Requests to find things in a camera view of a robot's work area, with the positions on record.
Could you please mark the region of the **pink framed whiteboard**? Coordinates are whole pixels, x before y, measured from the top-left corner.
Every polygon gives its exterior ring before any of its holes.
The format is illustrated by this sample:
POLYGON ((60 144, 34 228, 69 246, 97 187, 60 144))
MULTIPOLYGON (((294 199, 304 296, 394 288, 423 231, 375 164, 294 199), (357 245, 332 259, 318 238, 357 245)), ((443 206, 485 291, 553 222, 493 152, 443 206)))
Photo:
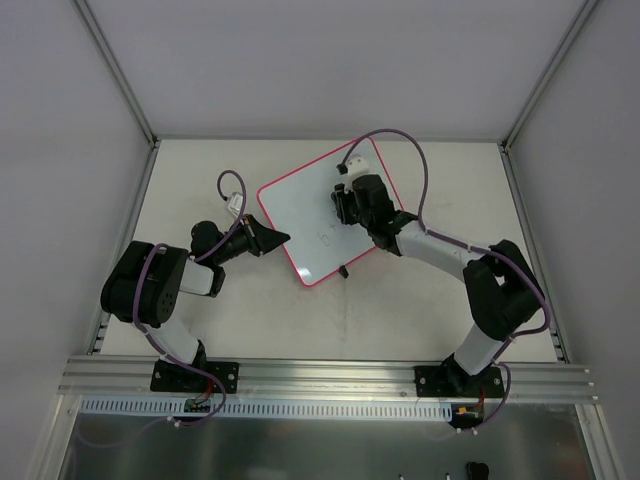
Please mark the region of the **pink framed whiteboard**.
POLYGON ((262 186, 257 194, 271 228, 290 236, 284 250, 301 283, 313 287, 375 249, 366 230, 341 224, 330 198, 341 182, 344 144, 262 186))

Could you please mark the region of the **black whiteboard eraser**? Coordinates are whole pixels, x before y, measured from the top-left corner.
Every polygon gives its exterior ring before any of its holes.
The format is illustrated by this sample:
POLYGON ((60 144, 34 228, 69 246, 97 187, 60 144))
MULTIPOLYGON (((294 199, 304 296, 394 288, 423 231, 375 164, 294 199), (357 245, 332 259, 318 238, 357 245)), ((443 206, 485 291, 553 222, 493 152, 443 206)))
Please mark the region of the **black whiteboard eraser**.
POLYGON ((340 222, 343 225, 349 225, 349 194, 345 191, 342 183, 334 186, 331 200, 334 203, 336 215, 340 222))

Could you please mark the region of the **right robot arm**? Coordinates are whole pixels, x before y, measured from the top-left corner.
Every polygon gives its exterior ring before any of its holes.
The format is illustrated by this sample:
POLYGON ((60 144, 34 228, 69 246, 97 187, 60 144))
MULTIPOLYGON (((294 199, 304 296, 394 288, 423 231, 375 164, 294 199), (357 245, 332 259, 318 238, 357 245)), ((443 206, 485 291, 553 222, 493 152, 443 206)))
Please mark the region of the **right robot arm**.
POLYGON ((358 224, 378 248, 425 262, 464 284, 473 326, 442 362, 436 381, 459 395, 472 394, 521 325, 548 310, 521 250, 509 240, 481 247, 430 230, 419 216, 395 208, 379 175, 338 171, 344 181, 334 186, 331 199, 342 224, 358 224))

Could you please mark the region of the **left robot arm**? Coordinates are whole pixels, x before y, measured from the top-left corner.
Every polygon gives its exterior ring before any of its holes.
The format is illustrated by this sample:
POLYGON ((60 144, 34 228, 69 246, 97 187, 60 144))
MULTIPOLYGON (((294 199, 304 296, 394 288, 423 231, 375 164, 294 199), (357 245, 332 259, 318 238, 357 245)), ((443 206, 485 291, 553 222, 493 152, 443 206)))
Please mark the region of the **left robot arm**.
POLYGON ((209 377, 206 350, 174 317, 178 296, 217 297, 226 279, 224 263, 245 253, 261 257, 289 240, 289 234, 244 215, 226 232, 211 221, 197 223, 190 250, 133 241, 102 288, 101 308, 133 325, 162 361, 175 365, 174 378, 197 390, 209 377))

